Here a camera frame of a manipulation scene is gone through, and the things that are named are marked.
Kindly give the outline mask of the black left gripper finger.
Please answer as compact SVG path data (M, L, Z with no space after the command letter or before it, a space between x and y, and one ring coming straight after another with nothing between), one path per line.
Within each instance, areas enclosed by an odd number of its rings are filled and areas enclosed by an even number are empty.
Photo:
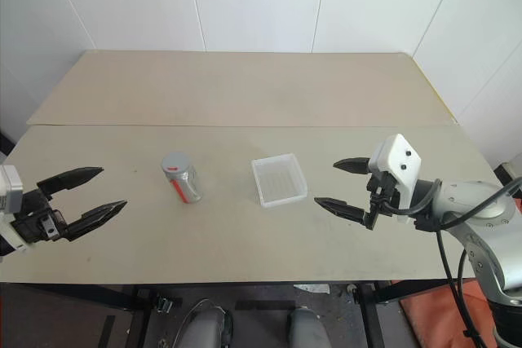
M55 193L79 187L91 181L103 171L104 169L102 167L76 168L46 178L38 182L37 187L48 200L51 200Z
M126 204L126 200L119 200L101 205L84 213L77 221L72 222L67 226L64 238L69 241L74 241L91 231L102 227L106 222L119 214Z

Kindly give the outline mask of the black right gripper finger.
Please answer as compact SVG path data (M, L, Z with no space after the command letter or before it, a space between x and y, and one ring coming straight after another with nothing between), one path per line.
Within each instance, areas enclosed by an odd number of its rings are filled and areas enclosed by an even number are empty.
M342 159L333 163L333 167L352 174L368 174L370 172L368 157Z
M376 214L371 214L364 209L348 205L343 200L329 197L315 197L314 201L331 214L352 222L357 222L369 230L374 229Z

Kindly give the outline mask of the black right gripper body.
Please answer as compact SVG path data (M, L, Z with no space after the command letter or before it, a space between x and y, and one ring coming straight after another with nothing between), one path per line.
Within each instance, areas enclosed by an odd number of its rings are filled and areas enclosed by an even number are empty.
M397 181L388 172L372 174L366 189L370 192L369 216L376 218L379 214L392 216L397 209L400 193L396 190Z

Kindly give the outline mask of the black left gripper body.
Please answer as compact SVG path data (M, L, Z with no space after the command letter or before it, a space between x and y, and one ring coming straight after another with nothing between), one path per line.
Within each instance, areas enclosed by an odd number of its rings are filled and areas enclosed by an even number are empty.
M28 244L41 240L55 241L64 238L67 231L67 223L61 212L53 209L39 189L23 195L20 211L14 217L11 225Z

